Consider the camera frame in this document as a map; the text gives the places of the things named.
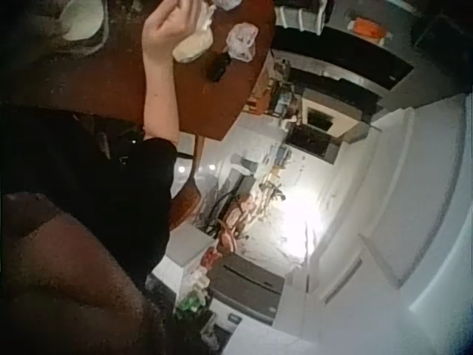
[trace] white cabinet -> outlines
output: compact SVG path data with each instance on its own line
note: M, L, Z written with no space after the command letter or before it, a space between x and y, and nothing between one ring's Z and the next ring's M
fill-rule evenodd
M154 268L153 275L176 293L176 301L185 296L183 281L200 264L200 259L217 241L184 222L171 232L166 254Z

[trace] person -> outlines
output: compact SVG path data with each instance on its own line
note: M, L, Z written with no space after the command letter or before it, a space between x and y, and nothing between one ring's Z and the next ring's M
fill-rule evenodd
M143 289L169 241L180 136L172 50L194 32L201 1L163 0L144 24L145 138L126 168L74 119L2 109L1 301L15 352L168 348Z

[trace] white plastic bag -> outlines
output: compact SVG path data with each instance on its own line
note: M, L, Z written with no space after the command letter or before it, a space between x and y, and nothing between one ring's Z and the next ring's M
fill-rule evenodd
M176 61L180 63L193 61L199 58L214 43L210 28L214 11L215 5L208 6L205 1L202 2L195 32L180 42L172 52Z
M258 27L244 22L236 24L227 37L228 54L240 61L252 61L255 53L254 40Z
M234 9L242 3L242 0L214 0L214 4L225 11Z

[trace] wooden chair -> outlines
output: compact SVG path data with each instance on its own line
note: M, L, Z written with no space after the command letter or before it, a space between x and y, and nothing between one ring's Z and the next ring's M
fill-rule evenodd
M195 174L199 168L204 143L205 138L196 135L194 154L178 153L177 155L179 158L192 159L192 168L184 186L172 199L171 211L169 212L169 229L171 231L187 220L202 200L202 195L195 183Z

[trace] black shirt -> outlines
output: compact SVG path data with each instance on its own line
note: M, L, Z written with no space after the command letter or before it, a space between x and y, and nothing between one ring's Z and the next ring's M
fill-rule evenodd
M143 289L169 241L174 145L159 138L135 144L121 166L71 115L5 107L1 144L1 194L45 195L83 223Z

